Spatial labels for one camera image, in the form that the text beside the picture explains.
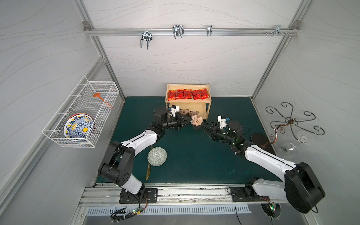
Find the red tea bag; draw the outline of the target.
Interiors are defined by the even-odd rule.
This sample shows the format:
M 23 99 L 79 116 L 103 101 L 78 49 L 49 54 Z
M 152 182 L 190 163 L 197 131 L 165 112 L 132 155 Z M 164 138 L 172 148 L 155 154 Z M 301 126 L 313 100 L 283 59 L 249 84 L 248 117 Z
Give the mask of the red tea bag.
M 183 89 L 176 90 L 176 99 L 184 99 L 184 90 Z
M 183 97 L 184 97 L 184 99 L 192 99 L 192 90 L 191 89 L 184 89 L 183 90 Z
M 176 96 L 177 96 L 177 91 L 176 90 L 169 90 L 168 95 L 167 95 L 167 100 L 168 101 L 174 101 L 174 100 L 176 100 Z
M 207 99 L 210 97 L 208 90 L 206 88 L 199 89 L 199 93 L 201 95 L 201 99 Z
M 191 93 L 194 100 L 202 99 L 201 92 L 199 90 L 192 90 Z

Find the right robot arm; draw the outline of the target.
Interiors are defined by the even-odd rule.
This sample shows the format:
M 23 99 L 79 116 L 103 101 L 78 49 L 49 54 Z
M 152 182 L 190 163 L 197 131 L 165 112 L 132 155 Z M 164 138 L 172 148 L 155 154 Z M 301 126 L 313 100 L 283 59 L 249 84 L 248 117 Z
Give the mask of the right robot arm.
M 245 139 L 238 122 L 218 116 L 217 122 L 208 122 L 201 127 L 211 140 L 226 143 L 236 156 L 261 166 L 280 179 L 253 178 L 245 184 L 247 198 L 283 200 L 301 213 L 312 211 L 325 198 L 325 191 L 310 165 L 285 160 Z

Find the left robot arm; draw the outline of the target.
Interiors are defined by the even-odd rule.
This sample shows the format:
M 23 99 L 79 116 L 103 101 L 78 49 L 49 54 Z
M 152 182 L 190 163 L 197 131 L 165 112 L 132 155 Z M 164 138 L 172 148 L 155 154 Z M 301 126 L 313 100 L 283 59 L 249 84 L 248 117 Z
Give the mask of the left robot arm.
M 145 185 L 132 174 L 135 157 L 158 142 L 166 129 L 180 130 L 192 120 L 190 116 L 181 114 L 177 106 L 155 110 L 153 122 L 141 134 L 127 141 L 113 142 L 109 145 L 108 150 L 111 154 L 102 160 L 98 175 L 137 198 L 143 198 Z

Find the green table mat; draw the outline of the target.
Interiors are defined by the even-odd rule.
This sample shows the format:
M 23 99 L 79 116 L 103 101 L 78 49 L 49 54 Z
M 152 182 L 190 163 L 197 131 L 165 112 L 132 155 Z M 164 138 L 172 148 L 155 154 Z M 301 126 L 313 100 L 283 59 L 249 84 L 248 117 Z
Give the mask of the green table mat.
M 112 141 L 122 142 L 141 134 L 153 121 L 154 110 L 164 106 L 163 97 L 127 97 Z M 219 115 L 239 122 L 246 139 L 265 132 L 248 97 L 213 97 L 209 121 L 216 122 Z M 166 130 L 156 146 L 167 151 L 167 160 L 161 166 L 151 166 L 147 181 L 149 150 L 135 157 L 133 175 L 142 182 L 244 184 L 254 177 L 278 180 L 261 166 L 236 156 L 226 143 L 211 140 L 202 129 L 190 124 L 179 131 Z

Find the green patterned bowl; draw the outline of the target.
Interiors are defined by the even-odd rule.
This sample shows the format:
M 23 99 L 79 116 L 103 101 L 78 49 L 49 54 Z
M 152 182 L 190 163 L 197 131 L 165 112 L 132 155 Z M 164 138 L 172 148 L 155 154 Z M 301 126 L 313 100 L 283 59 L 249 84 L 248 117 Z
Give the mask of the green patterned bowl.
M 148 153 L 148 163 L 151 166 L 159 167 L 165 163 L 167 159 L 167 152 L 162 147 L 152 148 Z

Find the metal scroll glass holder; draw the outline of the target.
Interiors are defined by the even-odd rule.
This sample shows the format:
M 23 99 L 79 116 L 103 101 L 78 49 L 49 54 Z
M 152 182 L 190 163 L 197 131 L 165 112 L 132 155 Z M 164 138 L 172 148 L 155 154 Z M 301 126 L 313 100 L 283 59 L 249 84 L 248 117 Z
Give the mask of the metal scroll glass holder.
M 284 116 L 277 108 L 273 106 L 266 107 L 265 110 L 268 114 L 277 113 L 282 117 L 283 120 L 270 122 L 270 127 L 274 131 L 274 133 L 271 135 L 270 138 L 268 138 L 266 135 L 263 135 L 261 133 L 252 134 L 250 138 L 252 143 L 260 146 L 262 149 L 265 150 L 267 147 L 269 147 L 272 144 L 275 144 L 278 141 L 278 137 L 280 134 L 286 133 L 286 128 L 290 128 L 291 134 L 295 140 L 297 139 L 297 134 L 300 131 L 306 131 L 316 136 L 325 135 L 325 130 L 320 126 L 317 125 L 313 126 L 312 130 L 300 126 L 301 123 L 312 122 L 317 118 L 316 115 L 313 114 L 311 111 L 303 112 L 303 115 L 307 117 L 306 120 L 298 120 L 295 117 L 293 117 L 294 106 L 291 103 L 282 102 L 281 106 L 283 108 L 290 108 L 291 109 L 290 115 Z

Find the wine glass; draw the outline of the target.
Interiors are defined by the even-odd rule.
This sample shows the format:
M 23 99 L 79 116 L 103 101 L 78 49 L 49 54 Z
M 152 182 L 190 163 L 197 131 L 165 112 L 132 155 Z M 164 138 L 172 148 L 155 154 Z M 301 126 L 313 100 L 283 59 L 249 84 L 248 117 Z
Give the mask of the wine glass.
M 315 144 L 314 136 L 306 131 L 298 132 L 297 139 L 294 143 L 286 142 L 280 146 L 279 151 L 281 153 L 281 156 L 285 159 L 290 159 L 296 156 L 298 153 L 298 146 L 301 144 L 313 146 Z

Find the gold knife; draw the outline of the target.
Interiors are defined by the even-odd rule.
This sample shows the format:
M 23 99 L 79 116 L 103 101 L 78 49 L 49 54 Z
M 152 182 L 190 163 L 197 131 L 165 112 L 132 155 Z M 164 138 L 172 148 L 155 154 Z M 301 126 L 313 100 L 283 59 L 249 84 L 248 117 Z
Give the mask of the gold knife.
M 145 178 L 146 181 L 149 179 L 150 174 L 151 174 L 151 164 L 148 163 L 147 172 L 146 172 L 146 178 Z

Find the orange spatula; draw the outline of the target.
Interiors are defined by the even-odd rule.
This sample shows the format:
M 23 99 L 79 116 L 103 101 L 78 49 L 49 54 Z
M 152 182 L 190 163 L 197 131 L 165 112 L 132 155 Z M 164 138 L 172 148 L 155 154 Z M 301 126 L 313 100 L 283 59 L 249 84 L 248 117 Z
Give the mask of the orange spatula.
M 93 95 L 94 98 L 99 98 L 100 100 L 102 100 L 105 104 L 107 104 L 110 108 L 113 108 L 113 106 L 111 104 L 109 104 L 107 101 L 105 101 L 102 97 L 101 97 L 101 93 L 94 93 Z

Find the metal double hook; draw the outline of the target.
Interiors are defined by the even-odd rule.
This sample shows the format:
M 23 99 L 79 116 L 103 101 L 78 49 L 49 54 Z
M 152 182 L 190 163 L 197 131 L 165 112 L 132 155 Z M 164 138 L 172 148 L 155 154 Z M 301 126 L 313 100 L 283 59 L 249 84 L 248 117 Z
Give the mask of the metal double hook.
M 149 31 L 142 32 L 140 39 L 140 48 L 143 47 L 144 42 L 146 43 L 146 49 L 149 49 L 150 42 L 152 41 L 152 34 Z

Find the metal loop hook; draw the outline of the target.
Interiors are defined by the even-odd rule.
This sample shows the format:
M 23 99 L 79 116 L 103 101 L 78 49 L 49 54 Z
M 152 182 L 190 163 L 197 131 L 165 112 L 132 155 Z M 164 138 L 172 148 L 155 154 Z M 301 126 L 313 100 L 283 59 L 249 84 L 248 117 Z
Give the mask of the metal loop hook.
M 182 25 L 175 25 L 172 27 L 173 36 L 176 39 L 177 37 L 183 37 L 184 27 Z

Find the blue yellow patterned plate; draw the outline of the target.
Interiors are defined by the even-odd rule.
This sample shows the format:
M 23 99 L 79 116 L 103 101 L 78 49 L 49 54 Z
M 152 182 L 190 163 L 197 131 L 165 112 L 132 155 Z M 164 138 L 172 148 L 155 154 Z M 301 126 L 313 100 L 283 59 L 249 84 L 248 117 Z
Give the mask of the blue yellow patterned plate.
M 93 129 L 93 118 L 88 114 L 78 113 L 67 120 L 63 134 L 66 138 L 86 138 Z

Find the white vent strip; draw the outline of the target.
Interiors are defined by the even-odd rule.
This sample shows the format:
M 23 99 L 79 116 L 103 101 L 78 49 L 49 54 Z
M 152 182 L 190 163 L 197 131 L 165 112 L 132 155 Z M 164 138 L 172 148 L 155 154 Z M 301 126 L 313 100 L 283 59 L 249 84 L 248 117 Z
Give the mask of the white vent strip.
M 136 206 L 108 206 L 89 207 L 87 216 L 111 216 L 116 211 L 124 216 L 136 211 Z M 218 204 L 218 205 L 150 205 L 142 213 L 145 215 L 225 215 L 225 214 L 250 214 L 247 204 Z

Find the metal clamp hook right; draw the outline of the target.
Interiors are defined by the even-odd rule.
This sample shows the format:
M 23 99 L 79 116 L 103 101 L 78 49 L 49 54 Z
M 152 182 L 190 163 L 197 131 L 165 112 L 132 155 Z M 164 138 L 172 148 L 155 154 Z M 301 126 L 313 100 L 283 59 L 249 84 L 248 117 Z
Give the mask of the metal clamp hook right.
M 275 36 L 287 36 L 287 35 L 290 35 L 290 33 L 289 32 L 286 32 L 286 31 L 282 31 L 281 30 L 281 25 L 278 25 L 275 29 L 274 29 L 274 31 L 272 31 L 272 32 L 270 32 L 270 33 L 268 33 L 268 32 L 264 32 L 264 34 L 265 35 L 271 35 L 271 36 L 273 36 L 273 37 L 275 37 Z

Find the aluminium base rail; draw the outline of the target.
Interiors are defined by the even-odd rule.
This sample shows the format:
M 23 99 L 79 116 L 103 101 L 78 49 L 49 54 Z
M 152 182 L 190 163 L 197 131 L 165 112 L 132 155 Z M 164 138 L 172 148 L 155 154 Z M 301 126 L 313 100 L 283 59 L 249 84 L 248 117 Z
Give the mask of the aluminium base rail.
M 148 205 L 203 205 L 203 204 L 231 204 L 228 187 L 244 187 L 244 184 L 181 184 L 181 183 L 146 183 L 146 188 L 157 188 L 157 203 Z M 95 187 L 87 187 L 83 191 L 78 204 L 79 207 L 120 206 L 135 204 L 120 204 L 122 188 L 110 184 L 99 183 Z M 239 202 L 244 204 L 268 202 Z

